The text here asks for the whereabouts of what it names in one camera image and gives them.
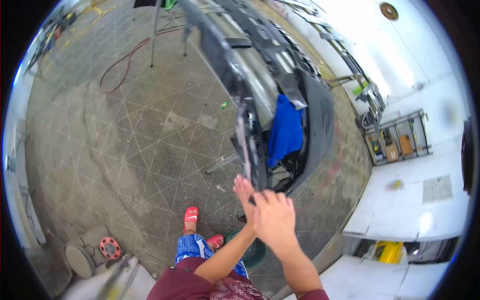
patterned fabric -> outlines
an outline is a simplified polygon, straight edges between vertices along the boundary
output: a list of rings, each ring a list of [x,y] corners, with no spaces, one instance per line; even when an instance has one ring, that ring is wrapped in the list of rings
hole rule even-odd
[[[268,300],[253,285],[229,277],[218,281],[214,289],[210,300]]]
[[[179,237],[177,242],[177,256],[175,257],[175,264],[178,264],[187,257],[202,257],[209,259],[212,257],[213,251],[207,245],[207,242],[199,234],[190,234]],[[240,276],[248,278],[247,269],[240,258],[238,264],[233,268],[235,273]]]

red slide sandal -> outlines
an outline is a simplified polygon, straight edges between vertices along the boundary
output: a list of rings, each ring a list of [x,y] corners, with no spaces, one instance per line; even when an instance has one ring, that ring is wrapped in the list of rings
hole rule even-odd
[[[185,217],[183,218],[183,223],[185,222],[195,222],[197,223],[198,221],[198,207],[196,206],[191,206],[189,208],[187,208],[187,210],[185,211]],[[185,228],[185,225],[183,225],[183,232],[187,231],[187,229]]]
[[[213,244],[213,249],[212,250],[216,250],[223,245],[223,243],[222,243],[223,240],[224,240],[223,235],[217,234],[214,237],[209,238],[207,240],[207,242],[211,242]]]

blue cloth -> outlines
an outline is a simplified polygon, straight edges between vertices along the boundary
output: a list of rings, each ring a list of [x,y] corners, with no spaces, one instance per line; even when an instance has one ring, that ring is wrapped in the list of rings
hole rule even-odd
[[[213,251],[208,246],[207,242],[199,234],[189,234],[179,237],[177,242],[177,256],[175,257],[175,264],[178,264],[187,257],[202,257],[209,259],[212,257]],[[238,275],[248,278],[247,269],[240,258],[239,262],[233,268]]]
[[[277,159],[283,159],[288,153],[301,149],[303,128],[301,117],[303,109],[295,110],[285,95],[278,95],[272,132],[268,141],[267,165],[273,167]]]

gray tiled floor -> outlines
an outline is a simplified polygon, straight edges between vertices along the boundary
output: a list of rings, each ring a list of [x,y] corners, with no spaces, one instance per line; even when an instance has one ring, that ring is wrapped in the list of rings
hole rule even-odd
[[[101,75],[150,35],[153,9],[133,10],[131,1],[100,8],[112,5],[116,9],[59,51],[70,37],[64,32],[55,60],[52,54],[42,62],[27,114],[29,186],[42,229],[64,244],[75,234],[72,227],[81,234],[105,224],[148,270],[161,273],[173,263],[186,207],[199,207],[198,232],[206,238],[241,227],[236,216],[242,209],[231,192],[240,162],[204,173],[233,153],[236,111],[233,105],[221,109],[229,97],[196,49],[189,45],[182,56],[181,30],[156,37],[153,68],[150,44],[135,52],[124,83],[105,93],[120,82],[126,62],[99,87]],[[86,28],[96,17],[83,14],[72,27]],[[311,258],[344,220],[371,168],[345,92],[332,94],[334,145],[293,194],[299,241]],[[268,294],[285,284],[270,252],[249,273]]]

blue patterned pants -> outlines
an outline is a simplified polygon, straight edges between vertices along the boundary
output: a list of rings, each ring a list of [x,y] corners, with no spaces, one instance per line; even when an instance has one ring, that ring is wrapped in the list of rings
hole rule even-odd
[[[190,234],[179,237],[177,243],[177,257],[175,257],[175,264],[178,264],[184,258],[187,257],[202,257],[209,259],[212,257],[213,251],[207,245],[207,242],[199,234]],[[248,278],[247,269],[243,264],[243,260],[240,258],[238,264],[235,265],[233,270],[238,274]]]

